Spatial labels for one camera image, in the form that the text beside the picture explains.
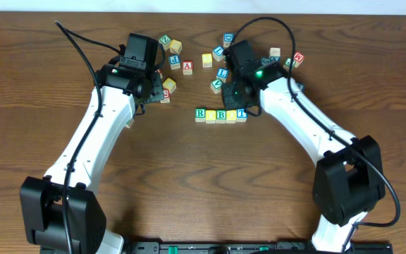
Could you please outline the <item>yellow O wooden block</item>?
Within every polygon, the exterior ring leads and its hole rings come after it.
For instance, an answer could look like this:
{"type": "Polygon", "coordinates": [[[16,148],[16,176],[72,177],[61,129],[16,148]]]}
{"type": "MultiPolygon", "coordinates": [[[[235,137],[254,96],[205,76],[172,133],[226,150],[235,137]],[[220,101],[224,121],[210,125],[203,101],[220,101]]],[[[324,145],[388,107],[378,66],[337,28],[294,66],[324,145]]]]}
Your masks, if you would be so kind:
{"type": "Polygon", "coordinates": [[[207,124],[216,123],[216,110],[207,109],[205,111],[205,123],[207,124]]]}

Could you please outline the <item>blue T wooden block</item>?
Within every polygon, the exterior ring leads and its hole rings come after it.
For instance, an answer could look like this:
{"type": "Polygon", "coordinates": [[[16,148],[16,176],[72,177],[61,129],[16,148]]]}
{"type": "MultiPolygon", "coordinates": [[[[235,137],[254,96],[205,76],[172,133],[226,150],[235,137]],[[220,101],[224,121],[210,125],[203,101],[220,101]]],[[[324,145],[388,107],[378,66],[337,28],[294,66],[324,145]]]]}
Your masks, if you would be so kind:
{"type": "Polygon", "coordinates": [[[246,122],[248,118],[248,114],[245,109],[237,109],[237,122],[246,122]]]}

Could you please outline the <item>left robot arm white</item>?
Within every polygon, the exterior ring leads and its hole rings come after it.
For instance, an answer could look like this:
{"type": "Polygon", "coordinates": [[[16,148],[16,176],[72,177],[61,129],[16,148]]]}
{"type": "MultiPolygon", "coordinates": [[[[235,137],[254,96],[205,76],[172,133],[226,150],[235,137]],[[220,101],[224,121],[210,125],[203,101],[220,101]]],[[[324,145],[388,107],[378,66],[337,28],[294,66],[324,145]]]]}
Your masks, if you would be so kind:
{"type": "Polygon", "coordinates": [[[114,144],[137,106],[164,98],[158,72],[106,64],[99,89],[61,156],[40,179],[20,187],[26,239],[41,253],[123,253],[125,239],[106,228],[99,181],[114,144]]]}

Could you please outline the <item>green B wooden block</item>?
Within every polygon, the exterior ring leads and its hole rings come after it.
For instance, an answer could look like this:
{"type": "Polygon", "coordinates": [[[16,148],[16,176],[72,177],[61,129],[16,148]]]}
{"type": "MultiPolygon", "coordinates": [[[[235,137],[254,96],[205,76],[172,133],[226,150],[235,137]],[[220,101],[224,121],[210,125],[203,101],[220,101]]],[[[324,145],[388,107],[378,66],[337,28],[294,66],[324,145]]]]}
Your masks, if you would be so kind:
{"type": "Polygon", "coordinates": [[[226,123],[227,111],[224,109],[219,109],[216,111],[216,123],[226,123]]]}

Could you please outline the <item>green R wooden block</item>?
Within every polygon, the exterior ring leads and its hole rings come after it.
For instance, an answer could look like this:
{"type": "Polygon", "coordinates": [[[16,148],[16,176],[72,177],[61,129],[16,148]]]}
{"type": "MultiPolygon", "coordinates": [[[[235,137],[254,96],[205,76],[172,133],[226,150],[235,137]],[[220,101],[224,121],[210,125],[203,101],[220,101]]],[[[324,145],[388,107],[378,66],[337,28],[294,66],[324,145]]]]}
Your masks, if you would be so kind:
{"type": "Polygon", "coordinates": [[[196,108],[195,121],[196,122],[205,122],[206,121],[206,109],[205,108],[196,108]]]}

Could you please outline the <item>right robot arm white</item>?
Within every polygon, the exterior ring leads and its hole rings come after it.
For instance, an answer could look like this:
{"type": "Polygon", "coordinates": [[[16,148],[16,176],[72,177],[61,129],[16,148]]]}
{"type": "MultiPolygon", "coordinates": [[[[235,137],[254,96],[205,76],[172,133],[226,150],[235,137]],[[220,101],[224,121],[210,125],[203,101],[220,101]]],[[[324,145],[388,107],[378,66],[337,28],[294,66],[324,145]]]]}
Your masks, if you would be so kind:
{"type": "Polygon", "coordinates": [[[257,106],[270,114],[313,161],[312,195],[321,213],[311,239],[313,249],[353,250],[353,234],[385,196],[379,144],[369,135],[357,138],[330,120],[277,65],[237,72],[221,92],[229,110],[257,106]]]}

